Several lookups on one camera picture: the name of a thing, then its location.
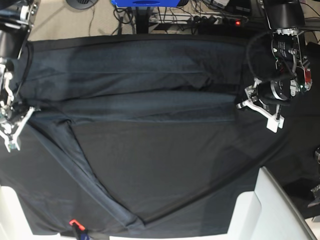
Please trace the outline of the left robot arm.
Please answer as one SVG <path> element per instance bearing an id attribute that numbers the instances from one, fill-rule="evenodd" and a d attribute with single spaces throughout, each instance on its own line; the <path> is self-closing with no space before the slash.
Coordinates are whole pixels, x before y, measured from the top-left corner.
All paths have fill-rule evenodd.
<path id="1" fill-rule="evenodd" d="M 270 105 L 289 105 L 299 93 L 312 86 L 310 62 L 305 48 L 305 32 L 301 29 L 306 21 L 298 0 L 262 0 L 260 5 L 268 24 L 268 31 L 255 35 L 248 43 L 245 56 L 254 84 L 245 89 L 247 99 L 236 107 L 268 110 Z M 260 38 L 271 38 L 271 52 L 275 59 L 277 75 L 266 78 L 259 76 L 251 60 L 251 50 Z"/>

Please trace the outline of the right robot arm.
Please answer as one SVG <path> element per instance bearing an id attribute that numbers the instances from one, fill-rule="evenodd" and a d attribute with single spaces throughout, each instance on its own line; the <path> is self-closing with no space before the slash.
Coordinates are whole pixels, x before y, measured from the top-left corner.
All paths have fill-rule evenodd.
<path id="1" fill-rule="evenodd" d="M 7 132 L 24 118 L 26 110 L 14 108 L 15 95 L 10 88 L 14 77 L 13 61 L 22 49 L 34 26 L 40 0 L 2 0 L 0 2 L 0 124 Z"/>

